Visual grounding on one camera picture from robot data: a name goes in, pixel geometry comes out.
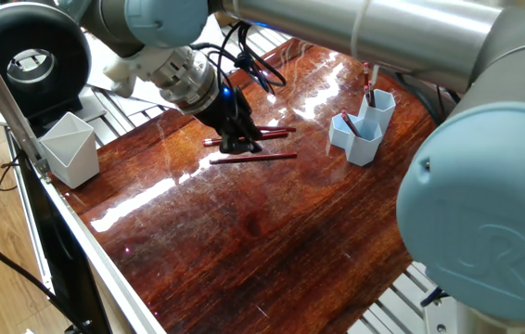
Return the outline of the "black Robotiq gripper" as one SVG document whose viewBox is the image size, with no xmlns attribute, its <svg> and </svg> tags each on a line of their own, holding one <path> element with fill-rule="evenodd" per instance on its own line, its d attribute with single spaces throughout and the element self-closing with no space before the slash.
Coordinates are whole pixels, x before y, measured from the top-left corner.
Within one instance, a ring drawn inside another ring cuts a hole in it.
<svg viewBox="0 0 525 334">
<path fill-rule="evenodd" d="M 251 113 L 251 107 L 240 88 L 230 88 L 224 84 L 215 100 L 198 113 L 198 120 L 221 136 L 220 152 L 259 153 L 263 150 L 258 143 L 263 133 L 254 124 Z"/>
</svg>

